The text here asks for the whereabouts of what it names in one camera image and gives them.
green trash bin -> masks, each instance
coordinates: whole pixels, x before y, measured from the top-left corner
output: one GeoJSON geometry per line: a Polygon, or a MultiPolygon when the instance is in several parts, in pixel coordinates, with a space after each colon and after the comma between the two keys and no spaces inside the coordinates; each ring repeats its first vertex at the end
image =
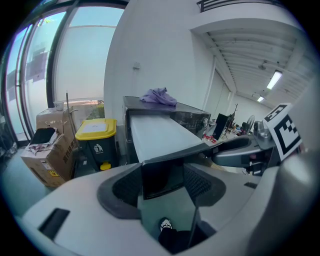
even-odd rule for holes
{"type": "Polygon", "coordinates": [[[85,120],[75,134],[89,163],[96,171],[119,166],[115,139],[116,124],[115,119],[85,120]]]}

cardboard box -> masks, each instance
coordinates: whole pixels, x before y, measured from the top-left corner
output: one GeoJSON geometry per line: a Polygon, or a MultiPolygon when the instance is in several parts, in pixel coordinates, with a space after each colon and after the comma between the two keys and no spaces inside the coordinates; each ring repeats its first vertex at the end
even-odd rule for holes
{"type": "Polygon", "coordinates": [[[45,186],[56,188],[72,178],[75,162],[72,148],[75,144],[75,139],[70,142],[64,134],[61,134],[54,141],[54,145],[49,145],[35,155],[31,151],[24,150],[21,158],[45,186]]]}
{"type": "Polygon", "coordinates": [[[42,111],[36,116],[36,128],[56,128],[59,135],[45,150],[34,154],[26,149],[21,158],[45,186],[59,187],[72,178],[75,162],[72,150],[77,147],[68,110],[48,108],[42,111]]]}

fluorescent light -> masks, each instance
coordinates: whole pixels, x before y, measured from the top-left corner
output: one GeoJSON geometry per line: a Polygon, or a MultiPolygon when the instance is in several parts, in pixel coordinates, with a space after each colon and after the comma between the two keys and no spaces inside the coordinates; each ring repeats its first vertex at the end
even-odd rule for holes
{"type": "Polygon", "coordinates": [[[276,85],[276,83],[279,81],[281,76],[282,76],[282,73],[280,71],[276,70],[274,72],[273,77],[271,78],[267,88],[271,90],[276,85]]]}

white wall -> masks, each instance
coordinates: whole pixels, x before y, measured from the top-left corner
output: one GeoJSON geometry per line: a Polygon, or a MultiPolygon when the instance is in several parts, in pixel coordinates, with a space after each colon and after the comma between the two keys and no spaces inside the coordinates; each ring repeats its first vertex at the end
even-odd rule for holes
{"type": "Polygon", "coordinates": [[[122,124],[123,96],[166,87],[178,102],[202,108],[213,55],[188,20],[196,0],[131,0],[114,32],[104,77],[104,110],[122,124]],[[140,70],[134,70],[135,62],[140,70]]]}
{"type": "Polygon", "coordinates": [[[230,91],[223,79],[220,77],[218,72],[215,71],[208,100],[204,108],[205,111],[211,113],[211,119],[216,119],[218,114],[227,114],[229,92],[230,91]]]}
{"type": "Polygon", "coordinates": [[[255,121],[262,121],[262,119],[271,111],[271,108],[264,106],[259,102],[235,94],[231,102],[229,114],[232,114],[235,111],[235,104],[238,104],[238,107],[235,112],[234,122],[239,126],[241,126],[243,122],[247,122],[251,115],[254,115],[255,121]]]}

shoe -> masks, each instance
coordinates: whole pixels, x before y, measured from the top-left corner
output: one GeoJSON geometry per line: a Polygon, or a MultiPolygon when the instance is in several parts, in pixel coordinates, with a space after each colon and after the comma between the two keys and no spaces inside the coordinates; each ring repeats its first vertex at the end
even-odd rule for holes
{"type": "Polygon", "coordinates": [[[172,229],[171,221],[167,217],[163,217],[159,220],[159,229],[162,232],[163,229],[172,229]]]}

